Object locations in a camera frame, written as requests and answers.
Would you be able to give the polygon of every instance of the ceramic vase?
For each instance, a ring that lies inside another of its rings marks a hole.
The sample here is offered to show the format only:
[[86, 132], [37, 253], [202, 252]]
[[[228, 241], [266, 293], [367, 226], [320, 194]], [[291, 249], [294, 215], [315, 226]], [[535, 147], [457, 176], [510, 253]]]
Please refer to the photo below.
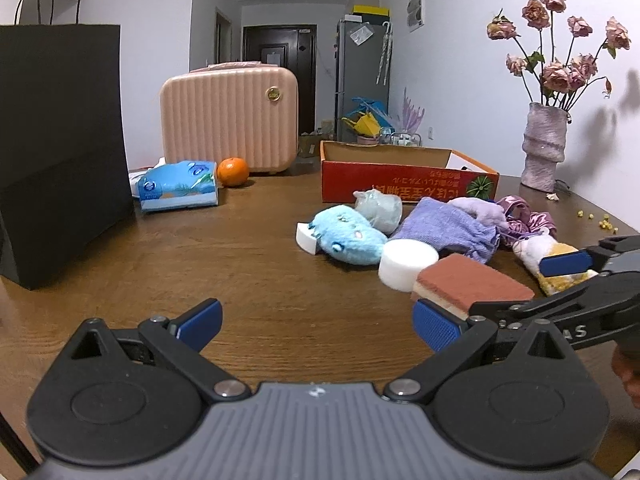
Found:
[[540, 103], [529, 105], [522, 149], [527, 154], [521, 182], [533, 189], [553, 193], [556, 165], [564, 162], [568, 114]]

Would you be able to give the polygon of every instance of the gray refrigerator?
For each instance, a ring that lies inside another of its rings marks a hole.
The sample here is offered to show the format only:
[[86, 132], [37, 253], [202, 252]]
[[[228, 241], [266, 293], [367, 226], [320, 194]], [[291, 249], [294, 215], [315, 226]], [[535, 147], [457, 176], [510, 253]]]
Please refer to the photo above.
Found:
[[335, 133], [340, 142], [356, 142], [354, 131], [341, 121], [341, 117], [349, 116], [358, 108], [352, 98], [364, 97], [380, 101], [388, 106], [389, 87], [384, 84], [383, 75], [380, 84], [376, 84], [382, 43], [386, 27], [367, 24], [373, 35], [364, 43], [357, 45], [351, 35], [362, 27], [363, 23], [338, 23], [338, 41], [336, 53], [336, 91], [335, 91]]

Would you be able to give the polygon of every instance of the open box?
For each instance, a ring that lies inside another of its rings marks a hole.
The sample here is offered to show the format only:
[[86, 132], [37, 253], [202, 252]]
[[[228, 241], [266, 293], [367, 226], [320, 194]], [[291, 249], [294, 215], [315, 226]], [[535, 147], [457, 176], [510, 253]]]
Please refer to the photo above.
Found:
[[354, 202], [354, 191], [373, 187], [403, 202], [429, 196], [447, 202], [459, 196], [492, 200], [498, 173], [455, 150], [409, 146], [320, 144], [322, 201]]

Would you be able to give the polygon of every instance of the yellow box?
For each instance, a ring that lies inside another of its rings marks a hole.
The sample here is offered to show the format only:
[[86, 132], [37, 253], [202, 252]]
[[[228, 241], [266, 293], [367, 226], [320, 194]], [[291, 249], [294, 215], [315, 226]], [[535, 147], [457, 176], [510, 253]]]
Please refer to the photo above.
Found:
[[359, 12], [361, 14], [377, 14], [379, 16], [388, 16], [389, 9], [384, 7], [371, 7], [368, 5], [355, 5], [353, 6], [353, 13]]

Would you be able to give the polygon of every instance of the robotic arm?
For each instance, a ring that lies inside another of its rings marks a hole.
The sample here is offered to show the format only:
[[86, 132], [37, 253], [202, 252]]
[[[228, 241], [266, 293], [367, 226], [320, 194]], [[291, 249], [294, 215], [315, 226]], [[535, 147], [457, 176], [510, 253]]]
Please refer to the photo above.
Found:
[[526, 304], [476, 303], [466, 321], [420, 300], [417, 333], [447, 340], [382, 395], [370, 383], [252, 392], [198, 353], [222, 326], [216, 300], [133, 330], [89, 319], [29, 402], [45, 461], [28, 478], [606, 480], [589, 459], [609, 408], [574, 349], [636, 351], [628, 244], [640, 237], [603, 240], [601, 265], [593, 248], [546, 262], [566, 273], [586, 254], [601, 275]]

